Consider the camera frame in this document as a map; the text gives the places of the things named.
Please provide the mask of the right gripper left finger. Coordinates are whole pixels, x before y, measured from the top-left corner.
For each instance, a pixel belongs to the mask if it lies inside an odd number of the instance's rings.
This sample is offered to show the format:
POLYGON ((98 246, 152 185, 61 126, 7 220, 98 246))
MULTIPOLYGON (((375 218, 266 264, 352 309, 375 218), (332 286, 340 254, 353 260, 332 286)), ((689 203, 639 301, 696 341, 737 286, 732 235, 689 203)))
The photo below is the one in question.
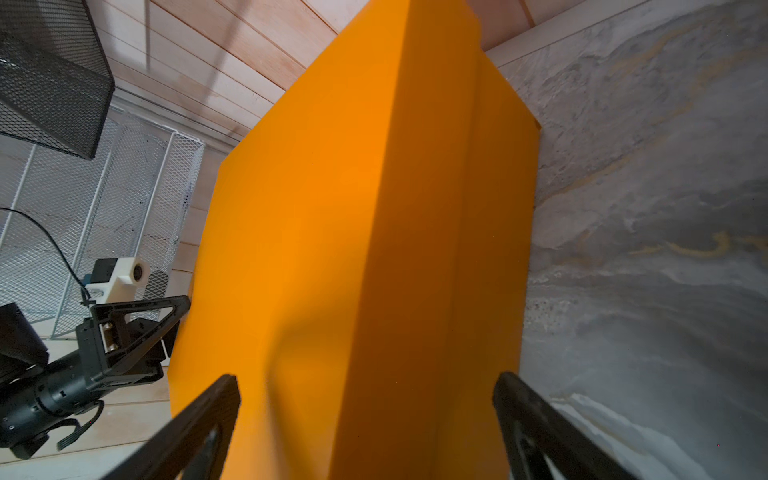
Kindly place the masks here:
POLYGON ((221 376, 104 478, 220 478, 240 404, 236 377, 221 376))

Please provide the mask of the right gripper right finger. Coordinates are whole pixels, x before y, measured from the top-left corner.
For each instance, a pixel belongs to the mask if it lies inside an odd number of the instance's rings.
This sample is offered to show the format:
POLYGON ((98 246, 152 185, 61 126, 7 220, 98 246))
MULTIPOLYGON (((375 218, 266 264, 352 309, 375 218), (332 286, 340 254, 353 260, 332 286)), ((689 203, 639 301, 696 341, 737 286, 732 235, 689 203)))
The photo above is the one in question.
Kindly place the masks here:
POLYGON ((625 479, 635 476, 555 411, 517 374, 503 372, 492 403, 514 479, 625 479))

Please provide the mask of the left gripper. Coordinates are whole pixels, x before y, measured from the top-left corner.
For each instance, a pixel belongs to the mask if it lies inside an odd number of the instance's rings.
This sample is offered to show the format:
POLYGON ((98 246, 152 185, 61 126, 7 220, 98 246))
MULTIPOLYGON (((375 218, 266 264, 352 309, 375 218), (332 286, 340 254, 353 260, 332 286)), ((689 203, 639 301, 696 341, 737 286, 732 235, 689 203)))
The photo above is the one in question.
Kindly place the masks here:
POLYGON ((49 364, 35 381, 41 408, 55 417, 81 414, 107 394, 164 377, 166 343, 190 309, 185 295, 94 304, 77 327, 78 350, 49 364))

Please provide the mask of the orange shoebox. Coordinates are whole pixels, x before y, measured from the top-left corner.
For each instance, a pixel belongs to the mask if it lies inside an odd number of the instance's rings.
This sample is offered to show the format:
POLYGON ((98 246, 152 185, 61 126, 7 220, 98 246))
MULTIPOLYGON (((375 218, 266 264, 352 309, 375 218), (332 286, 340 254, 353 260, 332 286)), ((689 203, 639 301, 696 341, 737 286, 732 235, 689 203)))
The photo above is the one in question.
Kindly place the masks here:
POLYGON ((504 479, 540 126, 463 1, 373 1, 222 162, 170 364, 226 479, 504 479))

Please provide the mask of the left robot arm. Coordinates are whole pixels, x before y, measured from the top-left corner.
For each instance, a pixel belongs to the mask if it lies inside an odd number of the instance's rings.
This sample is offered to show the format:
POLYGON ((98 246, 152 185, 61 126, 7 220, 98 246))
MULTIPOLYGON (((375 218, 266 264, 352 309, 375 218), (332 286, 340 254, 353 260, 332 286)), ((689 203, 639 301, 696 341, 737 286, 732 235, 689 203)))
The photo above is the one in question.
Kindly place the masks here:
POLYGON ((163 378, 173 332, 190 309, 185 295, 92 304, 77 326, 75 351, 52 361, 20 308, 1 308, 1 445, 16 458, 31 458, 50 431, 73 431, 57 444, 76 442, 91 423, 78 416, 104 409, 104 397, 120 388, 163 378))

